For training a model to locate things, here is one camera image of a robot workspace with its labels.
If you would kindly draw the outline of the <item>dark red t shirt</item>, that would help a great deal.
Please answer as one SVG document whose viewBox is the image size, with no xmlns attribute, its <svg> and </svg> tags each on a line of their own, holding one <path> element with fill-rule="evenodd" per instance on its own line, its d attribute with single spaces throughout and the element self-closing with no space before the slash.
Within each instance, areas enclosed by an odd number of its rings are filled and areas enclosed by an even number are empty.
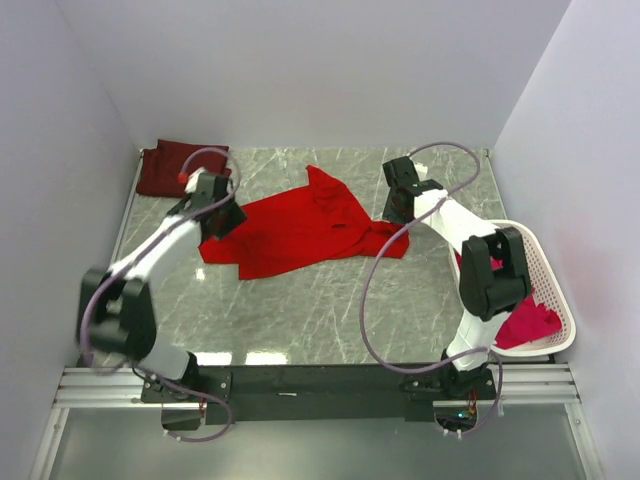
<svg viewBox="0 0 640 480">
<path fill-rule="evenodd" d="M 152 149 L 142 151 L 142 168 L 136 186 L 136 193 L 149 197 L 181 198 L 184 184 L 179 174 L 185 160 L 194 152 L 207 145 L 187 144 L 159 139 Z M 187 175 L 203 167 L 206 170 L 229 176 L 227 158 L 217 152 L 204 152 L 192 160 L 186 170 Z"/>
</svg>

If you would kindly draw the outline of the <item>bright red t shirt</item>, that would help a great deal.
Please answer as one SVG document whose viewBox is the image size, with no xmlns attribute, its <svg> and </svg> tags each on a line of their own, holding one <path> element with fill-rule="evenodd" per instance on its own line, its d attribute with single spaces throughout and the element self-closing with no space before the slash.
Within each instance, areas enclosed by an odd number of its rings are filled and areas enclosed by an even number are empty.
<svg viewBox="0 0 640 480">
<path fill-rule="evenodd" d="M 199 247 L 206 264 L 235 264 L 238 278 L 274 277 L 326 260 L 374 257 L 398 224 L 374 221 L 340 180 L 306 167 L 308 184 L 243 206 L 247 220 Z"/>
</svg>

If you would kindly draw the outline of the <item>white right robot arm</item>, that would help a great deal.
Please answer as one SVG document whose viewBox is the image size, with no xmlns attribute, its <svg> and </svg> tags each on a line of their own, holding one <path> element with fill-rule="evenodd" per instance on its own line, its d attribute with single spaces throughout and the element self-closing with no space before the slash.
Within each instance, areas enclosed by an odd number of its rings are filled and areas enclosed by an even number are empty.
<svg viewBox="0 0 640 480">
<path fill-rule="evenodd" d="M 531 294 L 522 235 L 499 228 L 463 207 L 434 180 L 421 180 L 408 156 L 383 164 L 390 188 L 384 218 L 420 222 L 438 233 L 460 257 L 458 292 L 463 314 L 443 352 L 438 387 L 460 399 L 486 379 L 489 350 L 509 315 Z"/>
</svg>

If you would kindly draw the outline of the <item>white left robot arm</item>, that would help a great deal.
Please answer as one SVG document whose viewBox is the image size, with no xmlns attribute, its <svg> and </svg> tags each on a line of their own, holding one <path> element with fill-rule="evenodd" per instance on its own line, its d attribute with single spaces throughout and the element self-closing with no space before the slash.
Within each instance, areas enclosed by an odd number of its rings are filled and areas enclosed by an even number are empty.
<svg viewBox="0 0 640 480">
<path fill-rule="evenodd" d="M 179 402 L 208 386 L 193 353 L 158 337 L 153 294 L 190 252 L 247 220 L 236 190 L 228 174 L 197 170 L 187 179 L 184 198 L 143 243 L 108 268 L 85 273 L 77 340 L 87 364 L 95 351 L 117 354 L 164 380 L 166 392 Z"/>
</svg>

